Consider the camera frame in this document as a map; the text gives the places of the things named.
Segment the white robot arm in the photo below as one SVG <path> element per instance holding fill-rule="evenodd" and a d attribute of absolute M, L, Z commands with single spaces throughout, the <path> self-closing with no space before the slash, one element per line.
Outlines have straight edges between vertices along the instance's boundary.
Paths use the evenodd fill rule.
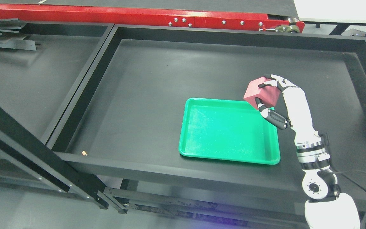
<path fill-rule="evenodd" d="M 296 134 L 296 155 L 304 177 L 301 185 L 308 196 L 304 214 L 311 229 L 359 229 L 360 218 L 352 197 L 341 191 L 331 155 L 320 136 Z"/>

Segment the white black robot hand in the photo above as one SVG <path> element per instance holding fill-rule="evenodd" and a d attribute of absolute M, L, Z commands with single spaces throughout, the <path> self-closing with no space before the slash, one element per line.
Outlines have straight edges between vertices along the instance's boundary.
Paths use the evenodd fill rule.
<path fill-rule="evenodd" d="M 295 132 L 297 148 L 308 148 L 322 143 L 321 137 L 313 127 L 310 108 L 302 88 L 281 76 L 275 74 L 264 75 L 268 81 L 258 85 L 259 88 L 276 87 L 283 95 L 288 117 L 270 110 L 264 101 L 255 98 L 257 109 L 261 116 L 279 129 L 291 128 Z"/>

